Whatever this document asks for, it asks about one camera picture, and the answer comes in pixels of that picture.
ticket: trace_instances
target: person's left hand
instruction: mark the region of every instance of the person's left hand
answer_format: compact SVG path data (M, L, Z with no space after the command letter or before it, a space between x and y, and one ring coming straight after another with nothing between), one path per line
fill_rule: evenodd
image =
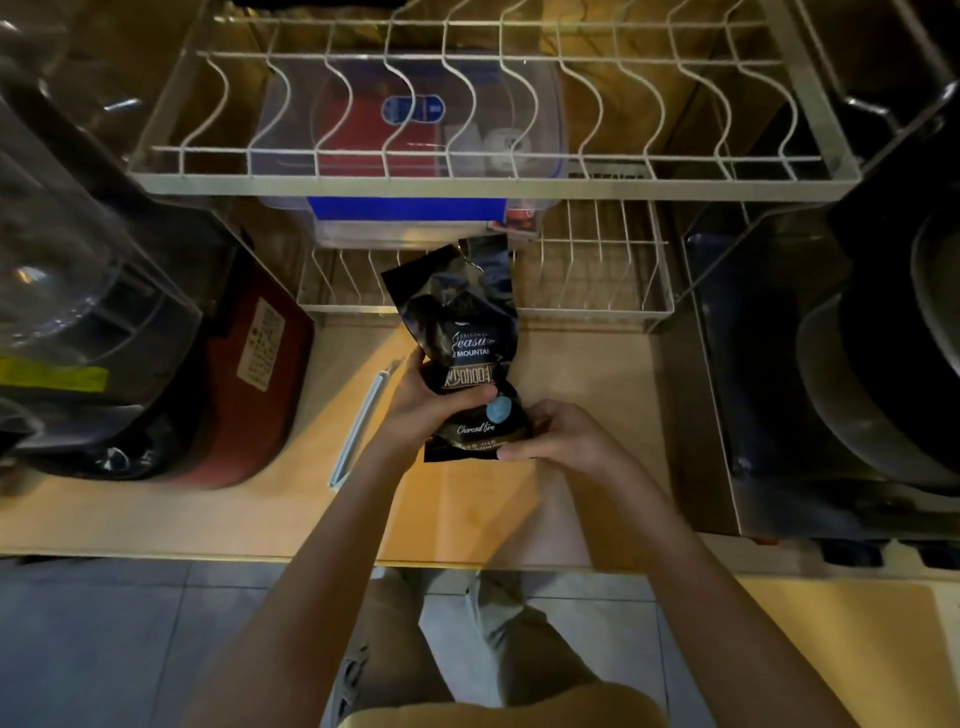
M407 359L390 408L372 441L397 457L404 469L413 465L420 447L444 420L461 410L487 404L497 394L495 385L481 384L438 395L423 381L422 366L423 350L417 347Z

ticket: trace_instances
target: blue sticker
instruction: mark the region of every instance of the blue sticker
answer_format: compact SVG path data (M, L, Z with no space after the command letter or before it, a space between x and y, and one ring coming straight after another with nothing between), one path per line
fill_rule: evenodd
M500 395L487 405L487 419L494 425L499 425L510 417L510 410L513 406L514 404L510 401L509 397Z
M446 107L444 100L436 94L427 96L416 96L414 104L414 113L410 121L416 121L420 124L436 124L444 118ZM380 115L383 120L393 126L399 126L410 113L409 96L388 96L383 100L383 106L380 108Z

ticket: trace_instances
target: hand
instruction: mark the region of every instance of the hand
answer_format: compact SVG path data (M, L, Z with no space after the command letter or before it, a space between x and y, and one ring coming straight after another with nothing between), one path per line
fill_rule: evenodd
M418 347L407 359L387 415L373 436L373 442L400 459L404 470L413 465L420 447L444 420L461 410L488 404L497 394L496 386L482 384L438 395L423 381L422 366L423 350Z
M587 410L576 404L542 400L527 409L527 416L537 437L501 446L496 452L498 459L543 458L601 480L607 479L618 461L632 459Z

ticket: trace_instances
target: yellow shirt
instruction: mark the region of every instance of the yellow shirt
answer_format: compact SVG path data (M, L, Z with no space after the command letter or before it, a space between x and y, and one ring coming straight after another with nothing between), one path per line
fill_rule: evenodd
M625 685L593 683L522 708L484 708L467 703L424 703L373 708L348 716L341 728L665 728L653 700Z

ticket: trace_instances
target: forearm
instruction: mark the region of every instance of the forearm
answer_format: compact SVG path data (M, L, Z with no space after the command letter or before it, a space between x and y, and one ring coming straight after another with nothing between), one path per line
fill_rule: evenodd
M820 675L633 458L608 473L657 601L720 726L855 726Z
M374 438L204 681L184 725L319 723L405 465Z

